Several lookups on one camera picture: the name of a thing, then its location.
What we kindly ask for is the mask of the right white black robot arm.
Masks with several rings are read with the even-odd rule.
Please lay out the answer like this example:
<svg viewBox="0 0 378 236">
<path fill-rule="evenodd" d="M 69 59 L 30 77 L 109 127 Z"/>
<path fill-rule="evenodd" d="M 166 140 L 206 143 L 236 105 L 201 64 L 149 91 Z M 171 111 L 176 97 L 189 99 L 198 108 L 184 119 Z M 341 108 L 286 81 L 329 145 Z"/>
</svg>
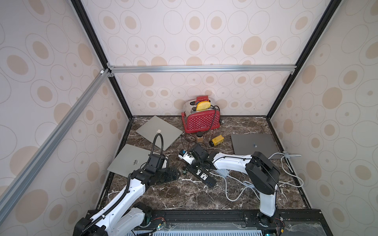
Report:
<svg viewBox="0 0 378 236">
<path fill-rule="evenodd" d="M 259 193 L 259 217 L 272 220 L 276 213 L 276 191 L 280 171 L 270 159 L 261 152 L 250 155 L 231 155 L 222 152 L 208 153 L 200 144 L 190 150 L 181 150 L 178 157 L 186 162 L 186 169 L 209 188 L 216 185 L 211 171 L 231 170 L 249 176 Z"/>
</svg>

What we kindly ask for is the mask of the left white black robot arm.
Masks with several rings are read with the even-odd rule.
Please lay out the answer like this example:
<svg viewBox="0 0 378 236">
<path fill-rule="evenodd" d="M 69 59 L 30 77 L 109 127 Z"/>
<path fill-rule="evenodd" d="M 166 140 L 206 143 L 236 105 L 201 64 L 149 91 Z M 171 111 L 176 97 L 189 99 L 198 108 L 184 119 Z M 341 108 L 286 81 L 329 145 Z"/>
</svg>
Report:
<svg viewBox="0 0 378 236">
<path fill-rule="evenodd" d="M 145 204 L 134 203 L 149 187 L 162 185 L 179 179 L 180 172 L 169 166 L 167 157 L 163 154 L 163 136 L 155 135 L 161 140 L 160 153 L 151 149 L 149 159 L 143 168 L 128 175 L 126 186 L 103 209 L 89 219 L 80 219 L 73 231 L 74 236 L 124 236 L 137 226 L 146 226 L 151 219 L 151 208 Z"/>
</svg>

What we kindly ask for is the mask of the black power strip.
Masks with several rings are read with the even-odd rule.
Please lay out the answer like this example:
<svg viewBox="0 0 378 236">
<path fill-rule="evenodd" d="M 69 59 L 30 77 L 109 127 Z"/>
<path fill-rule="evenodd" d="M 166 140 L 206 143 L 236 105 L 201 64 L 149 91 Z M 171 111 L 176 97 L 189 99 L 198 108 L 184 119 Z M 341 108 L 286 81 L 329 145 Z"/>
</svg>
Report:
<svg viewBox="0 0 378 236">
<path fill-rule="evenodd" d="M 211 176 L 211 174 L 201 167 L 198 167 L 194 164 L 188 164 L 186 166 L 186 169 L 209 188 L 213 188 L 217 183 L 217 181 Z"/>
</svg>

